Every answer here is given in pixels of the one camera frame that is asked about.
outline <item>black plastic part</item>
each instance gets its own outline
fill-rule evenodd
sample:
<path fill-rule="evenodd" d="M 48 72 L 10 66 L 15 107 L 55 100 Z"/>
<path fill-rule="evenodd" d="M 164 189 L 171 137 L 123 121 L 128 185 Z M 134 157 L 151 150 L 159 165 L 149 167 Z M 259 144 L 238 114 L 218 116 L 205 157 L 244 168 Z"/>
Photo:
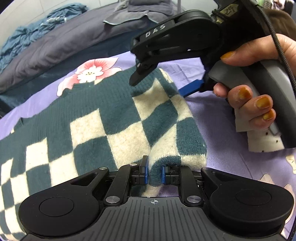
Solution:
<path fill-rule="evenodd" d="M 142 161 L 139 165 L 139 169 L 132 172 L 131 183 L 133 185 L 146 185 L 145 177 L 146 177 L 146 171 L 147 171 L 146 170 L 147 160 L 148 160 L 148 156 L 143 156 Z"/>
<path fill-rule="evenodd" d="M 284 188 L 211 168 L 201 173 L 210 214 L 226 230 L 268 233 L 292 212 L 294 200 Z"/>
<path fill-rule="evenodd" d="M 200 172 L 196 172 L 196 171 L 191 171 L 194 181 L 197 185 L 199 186 L 203 186 L 204 181 L 203 178 L 201 176 Z M 174 186 L 179 186 L 181 184 L 180 181 L 180 172 L 179 172 L 179 167 L 178 166 L 171 166 L 165 167 L 165 183 L 164 185 L 174 185 Z"/>
<path fill-rule="evenodd" d="M 136 170 L 139 171 L 138 165 L 124 165 L 119 168 L 103 200 L 105 206 L 119 206 L 127 201 L 126 197 L 130 188 L 130 174 Z M 106 198 L 113 196 L 118 197 L 119 201 L 115 203 L 109 203 L 106 201 Z"/>
<path fill-rule="evenodd" d="M 109 172 L 108 179 L 109 179 L 109 180 L 114 180 L 114 178 L 115 178 L 117 172 L 118 172 L 118 171 Z"/>
<path fill-rule="evenodd" d="M 130 85 L 137 85 L 159 62 L 200 57 L 219 45 L 220 40 L 219 25 L 205 12 L 188 10 L 173 16 L 132 41 L 131 52 L 138 63 Z"/>
<path fill-rule="evenodd" d="M 202 194 L 198 186 L 196 185 L 191 169 L 187 166 L 182 166 L 179 168 L 179 173 L 180 173 L 179 192 L 181 194 L 180 196 L 181 201 L 186 206 L 189 206 L 189 207 L 201 206 L 203 204 Z"/>
<path fill-rule="evenodd" d="M 109 170 L 96 169 L 25 199 L 19 219 L 27 233 L 63 237 L 88 228 L 99 216 L 93 192 L 105 190 Z"/>
<path fill-rule="evenodd" d="M 274 101 L 276 123 L 281 132 L 285 148 L 296 147 L 296 112 L 286 94 L 267 69 L 257 62 L 251 66 L 242 67 L 244 74 L 252 80 L 252 84 L 260 94 L 270 95 Z"/>
<path fill-rule="evenodd" d="M 230 17 L 231 20 L 220 24 L 221 45 L 217 45 L 215 49 L 210 49 L 207 54 L 201 56 L 201 61 L 206 70 L 212 68 L 223 54 L 236 50 L 246 42 L 270 35 L 264 19 L 250 0 L 222 0 L 219 2 L 221 4 L 219 11 L 229 4 L 236 4 L 238 11 Z"/>
<path fill-rule="evenodd" d="M 199 207 L 186 207 L 178 197 L 130 197 L 119 207 L 107 207 L 100 219 L 79 234 L 55 241 L 285 241 L 280 234 L 248 239 L 229 234 Z M 31 234 L 22 241 L 53 241 Z"/>
<path fill-rule="evenodd" d="M 209 77 L 207 71 L 204 73 L 204 76 L 202 79 L 203 79 L 204 83 L 199 89 L 200 93 L 205 92 L 205 91 L 212 91 L 214 89 L 215 84 L 217 84 L 216 81 L 214 81 L 213 79 L 211 79 Z"/>

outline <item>ribbed gray surface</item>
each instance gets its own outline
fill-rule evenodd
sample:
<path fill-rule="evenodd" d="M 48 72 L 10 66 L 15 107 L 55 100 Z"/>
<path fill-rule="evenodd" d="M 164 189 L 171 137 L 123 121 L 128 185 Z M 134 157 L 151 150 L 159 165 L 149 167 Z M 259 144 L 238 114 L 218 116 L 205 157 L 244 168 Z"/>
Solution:
<path fill-rule="evenodd" d="M 120 207 L 108 207 L 100 219 L 80 234 L 55 241 L 246 241 L 217 229 L 201 208 L 184 206 L 178 197 L 131 197 Z M 284 241 L 280 235 L 261 241 Z M 53 241 L 27 235 L 23 241 Z"/>

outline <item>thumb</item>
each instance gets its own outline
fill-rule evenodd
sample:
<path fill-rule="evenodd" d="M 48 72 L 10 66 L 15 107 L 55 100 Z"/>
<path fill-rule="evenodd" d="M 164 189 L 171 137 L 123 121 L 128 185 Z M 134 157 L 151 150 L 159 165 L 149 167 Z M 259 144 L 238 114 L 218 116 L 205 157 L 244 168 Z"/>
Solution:
<path fill-rule="evenodd" d="M 277 34 L 281 47 L 296 74 L 296 41 L 291 38 Z M 279 55 L 271 35 L 247 42 L 235 51 L 221 56 L 221 60 L 233 66 L 248 66 L 263 59 L 278 59 Z"/>

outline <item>blue blanket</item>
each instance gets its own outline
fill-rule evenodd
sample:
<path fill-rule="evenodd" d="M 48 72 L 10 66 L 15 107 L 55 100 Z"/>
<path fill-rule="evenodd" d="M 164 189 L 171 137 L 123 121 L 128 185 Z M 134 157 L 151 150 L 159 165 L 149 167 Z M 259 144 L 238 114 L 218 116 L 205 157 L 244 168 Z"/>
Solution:
<path fill-rule="evenodd" d="M 52 11 L 44 19 L 31 23 L 26 27 L 18 27 L 12 36 L 8 38 L 0 52 L 0 73 L 3 72 L 15 56 L 20 54 L 31 43 L 67 20 L 86 11 L 87 7 L 80 3 L 68 4 Z"/>

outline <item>white wall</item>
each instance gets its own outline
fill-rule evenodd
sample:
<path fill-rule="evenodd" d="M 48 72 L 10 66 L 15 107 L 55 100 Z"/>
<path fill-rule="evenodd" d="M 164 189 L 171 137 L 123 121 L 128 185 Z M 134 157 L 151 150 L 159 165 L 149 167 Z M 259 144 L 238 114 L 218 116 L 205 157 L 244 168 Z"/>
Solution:
<path fill-rule="evenodd" d="M 0 14 L 0 46 L 19 26 L 44 18 L 52 10 L 65 4 L 80 2 L 89 9 L 105 6 L 118 0 L 14 0 Z"/>
<path fill-rule="evenodd" d="M 208 14 L 211 14 L 214 9 L 218 8 L 214 0 L 181 0 L 181 4 L 185 10 L 198 9 Z"/>

